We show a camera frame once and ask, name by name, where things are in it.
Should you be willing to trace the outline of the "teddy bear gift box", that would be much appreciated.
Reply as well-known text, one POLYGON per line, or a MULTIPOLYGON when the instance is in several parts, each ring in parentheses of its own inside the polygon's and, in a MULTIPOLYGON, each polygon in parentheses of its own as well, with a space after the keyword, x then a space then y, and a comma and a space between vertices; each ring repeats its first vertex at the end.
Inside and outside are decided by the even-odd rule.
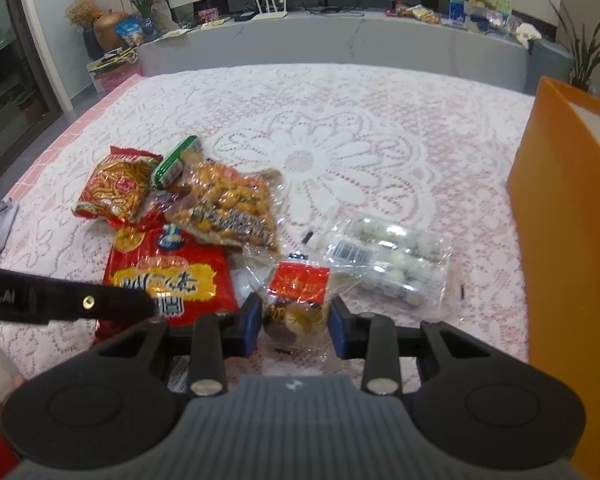
POLYGON ((463 22, 484 18, 493 28, 503 28, 513 10, 513 0, 450 0, 449 19, 463 22))

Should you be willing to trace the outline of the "large red snack bag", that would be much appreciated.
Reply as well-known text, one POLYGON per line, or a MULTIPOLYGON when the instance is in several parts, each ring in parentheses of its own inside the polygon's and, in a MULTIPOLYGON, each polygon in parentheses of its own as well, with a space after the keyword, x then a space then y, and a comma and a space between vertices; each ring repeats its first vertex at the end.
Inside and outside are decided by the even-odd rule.
POLYGON ((102 282, 147 292, 156 315, 172 327, 238 310, 223 248, 157 218, 117 230, 102 282))

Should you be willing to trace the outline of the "green sausage snack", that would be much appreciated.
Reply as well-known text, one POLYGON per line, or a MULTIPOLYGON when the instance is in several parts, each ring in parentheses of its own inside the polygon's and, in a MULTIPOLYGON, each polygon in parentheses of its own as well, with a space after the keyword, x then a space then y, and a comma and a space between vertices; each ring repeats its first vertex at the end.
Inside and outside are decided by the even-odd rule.
POLYGON ((197 158, 201 153, 202 145, 198 136, 186 136, 158 163, 150 176, 150 187, 153 190, 165 190, 181 177, 189 159, 197 158))

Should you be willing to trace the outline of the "white wifi router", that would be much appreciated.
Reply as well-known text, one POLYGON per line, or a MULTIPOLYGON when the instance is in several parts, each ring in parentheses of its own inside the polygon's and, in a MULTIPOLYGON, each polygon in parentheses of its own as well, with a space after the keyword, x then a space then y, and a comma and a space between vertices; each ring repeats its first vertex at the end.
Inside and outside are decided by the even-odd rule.
POLYGON ((256 14, 253 21, 281 20, 288 15, 287 0, 254 0, 256 14))

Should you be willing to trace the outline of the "grey curved tv console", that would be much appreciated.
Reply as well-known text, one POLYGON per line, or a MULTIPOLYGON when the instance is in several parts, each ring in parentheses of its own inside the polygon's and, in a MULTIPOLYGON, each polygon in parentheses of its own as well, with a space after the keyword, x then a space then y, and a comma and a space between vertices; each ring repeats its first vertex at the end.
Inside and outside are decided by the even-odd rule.
POLYGON ((380 11, 297 11, 197 28, 138 48, 147 77, 264 64, 358 64, 419 70, 524 90, 527 50, 464 29, 388 18, 380 11))

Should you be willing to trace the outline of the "golden vase dried flowers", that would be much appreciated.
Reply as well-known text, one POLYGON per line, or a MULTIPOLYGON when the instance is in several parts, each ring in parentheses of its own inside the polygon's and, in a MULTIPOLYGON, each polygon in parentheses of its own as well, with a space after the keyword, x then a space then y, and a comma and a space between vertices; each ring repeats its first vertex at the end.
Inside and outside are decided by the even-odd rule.
POLYGON ((76 0, 65 10, 65 18, 82 30, 85 50, 92 61, 109 51, 129 47, 116 31, 116 26, 128 17, 124 11, 100 10, 96 0, 76 0))

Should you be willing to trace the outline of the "clear peanut bag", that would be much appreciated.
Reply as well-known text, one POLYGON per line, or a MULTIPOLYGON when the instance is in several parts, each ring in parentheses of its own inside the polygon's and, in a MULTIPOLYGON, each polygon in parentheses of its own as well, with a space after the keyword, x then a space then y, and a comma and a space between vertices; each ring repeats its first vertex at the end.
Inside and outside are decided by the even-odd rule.
POLYGON ((278 249, 278 213, 286 198, 282 173, 266 168, 244 174, 216 160, 190 166, 183 179, 186 194, 164 216, 202 244, 278 249))

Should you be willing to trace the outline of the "orange storage box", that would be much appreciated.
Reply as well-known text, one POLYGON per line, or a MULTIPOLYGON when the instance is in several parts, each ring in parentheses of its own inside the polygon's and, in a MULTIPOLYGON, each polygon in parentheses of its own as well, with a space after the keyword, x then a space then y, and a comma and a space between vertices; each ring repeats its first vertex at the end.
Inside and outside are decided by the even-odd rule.
POLYGON ((580 396, 586 426, 572 461, 600 479, 600 100, 542 78, 507 191, 529 361, 580 396))

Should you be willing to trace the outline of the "potted plant by bin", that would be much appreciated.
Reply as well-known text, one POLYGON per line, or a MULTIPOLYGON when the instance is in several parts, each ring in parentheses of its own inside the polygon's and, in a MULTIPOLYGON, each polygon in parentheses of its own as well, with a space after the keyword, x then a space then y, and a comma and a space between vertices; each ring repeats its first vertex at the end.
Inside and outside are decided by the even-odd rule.
POLYGON ((586 29, 585 24, 577 29, 565 3, 555 6, 550 2, 550 6, 558 18, 558 27, 566 34, 566 48, 573 58, 568 81, 573 87, 589 92, 594 72, 600 66, 600 19, 592 32, 586 29))

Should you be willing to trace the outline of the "grey trash bin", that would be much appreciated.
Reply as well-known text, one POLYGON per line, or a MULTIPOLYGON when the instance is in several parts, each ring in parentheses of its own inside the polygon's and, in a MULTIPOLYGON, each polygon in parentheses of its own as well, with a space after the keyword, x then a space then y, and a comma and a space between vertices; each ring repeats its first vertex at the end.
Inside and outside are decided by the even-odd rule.
POLYGON ((568 80, 574 65, 574 58, 566 48, 546 39, 530 39, 528 46, 525 94, 534 96, 542 77, 562 82, 568 80))

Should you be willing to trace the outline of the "red noodle stick snack bag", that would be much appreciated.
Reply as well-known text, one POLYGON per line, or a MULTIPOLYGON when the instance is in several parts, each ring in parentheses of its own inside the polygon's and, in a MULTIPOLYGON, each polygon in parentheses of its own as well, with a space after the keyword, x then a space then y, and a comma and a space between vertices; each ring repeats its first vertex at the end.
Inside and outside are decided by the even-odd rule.
POLYGON ((97 163, 73 207, 78 218, 104 218, 115 229, 129 226, 149 192, 162 156, 137 148, 112 146, 97 163))

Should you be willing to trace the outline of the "clear bag red label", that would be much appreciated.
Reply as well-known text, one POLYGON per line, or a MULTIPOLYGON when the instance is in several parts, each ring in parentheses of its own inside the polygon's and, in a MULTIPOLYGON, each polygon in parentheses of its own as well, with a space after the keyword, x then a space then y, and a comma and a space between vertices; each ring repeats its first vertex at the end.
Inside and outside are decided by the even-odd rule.
POLYGON ((263 301, 262 327, 283 352, 315 350, 326 339, 332 300, 362 281, 367 263, 282 254, 247 245, 242 250, 254 290, 263 301))

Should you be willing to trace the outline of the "clear tray of candies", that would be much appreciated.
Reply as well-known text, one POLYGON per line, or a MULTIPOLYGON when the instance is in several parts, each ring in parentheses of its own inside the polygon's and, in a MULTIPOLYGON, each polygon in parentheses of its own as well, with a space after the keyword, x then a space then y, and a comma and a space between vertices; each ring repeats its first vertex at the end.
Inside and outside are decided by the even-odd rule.
POLYGON ((439 309, 448 291, 454 246, 437 233, 339 209, 315 247, 331 264, 361 269, 361 286, 412 310, 439 309))

